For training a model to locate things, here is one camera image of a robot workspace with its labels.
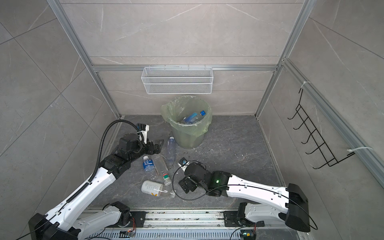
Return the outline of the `purple Ganten water bottle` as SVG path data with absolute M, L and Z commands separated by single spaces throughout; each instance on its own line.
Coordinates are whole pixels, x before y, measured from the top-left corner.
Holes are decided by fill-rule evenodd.
M 167 142 L 167 161 L 170 165 L 173 165 L 176 157 L 176 141 L 173 136 L 170 136 Z

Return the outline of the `clear plastic cup bottle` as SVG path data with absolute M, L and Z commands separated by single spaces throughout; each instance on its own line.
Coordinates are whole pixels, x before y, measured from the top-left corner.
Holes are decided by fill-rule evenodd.
M 153 155 L 152 157 L 153 157 L 153 162 L 154 162 L 157 173 L 160 176 L 167 175 L 168 174 L 168 168 L 167 168 L 167 165 L 164 161 L 163 156 L 160 154 L 156 154 L 156 155 Z

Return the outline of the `small bottle blue label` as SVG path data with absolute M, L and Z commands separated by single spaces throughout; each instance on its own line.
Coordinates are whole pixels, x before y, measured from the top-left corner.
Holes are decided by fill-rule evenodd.
M 155 170 L 155 165 L 149 156 L 143 156 L 143 169 L 146 173 L 151 173 Z

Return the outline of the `small bottle green red label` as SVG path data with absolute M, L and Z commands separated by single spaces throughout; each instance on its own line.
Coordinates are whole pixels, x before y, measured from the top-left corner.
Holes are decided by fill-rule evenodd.
M 172 184 L 172 180 L 167 173 L 163 174 L 163 179 L 164 179 L 165 186 L 169 186 Z

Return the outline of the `clear bottle yellow label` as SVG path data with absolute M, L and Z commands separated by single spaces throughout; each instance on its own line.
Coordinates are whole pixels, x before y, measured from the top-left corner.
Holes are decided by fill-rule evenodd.
M 176 196 L 174 190 L 170 186 L 165 186 L 164 184 L 153 181 L 144 181 L 141 191 L 154 197 L 174 198 Z

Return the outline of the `clear bottle blue cap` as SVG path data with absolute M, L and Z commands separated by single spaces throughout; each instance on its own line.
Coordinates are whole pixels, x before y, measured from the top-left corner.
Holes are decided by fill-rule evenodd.
M 186 124 L 186 125 L 196 124 L 197 122 L 201 121 L 205 117 L 205 115 L 206 115 L 205 111 L 193 113 L 189 117 L 184 118 L 181 121 L 181 124 Z

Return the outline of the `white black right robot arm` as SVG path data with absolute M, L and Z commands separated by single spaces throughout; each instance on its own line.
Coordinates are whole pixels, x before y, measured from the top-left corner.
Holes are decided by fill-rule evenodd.
M 202 163 L 185 158 L 180 159 L 178 165 L 185 174 L 179 186 L 186 194 L 202 188 L 206 196 L 245 200 L 233 217 L 236 225 L 285 223 L 287 227 L 304 233 L 318 228 L 309 214 L 309 200 L 298 185 L 274 187 L 258 184 L 223 171 L 209 172 Z

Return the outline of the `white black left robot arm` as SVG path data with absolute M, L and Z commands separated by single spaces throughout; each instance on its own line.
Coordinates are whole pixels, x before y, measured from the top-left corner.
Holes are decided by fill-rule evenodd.
M 119 141 L 113 153 L 96 166 L 91 177 L 46 214 L 35 214 L 29 220 L 33 240 L 83 240 L 103 228 L 118 225 L 131 226 L 130 208 L 121 202 L 107 204 L 106 208 L 85 218 L 83 211 L 109 185 L 117 180 L 131 163 L 143 156 L 161 153 L 164 140 L 142 141 L 137 134 L 127 134 Z

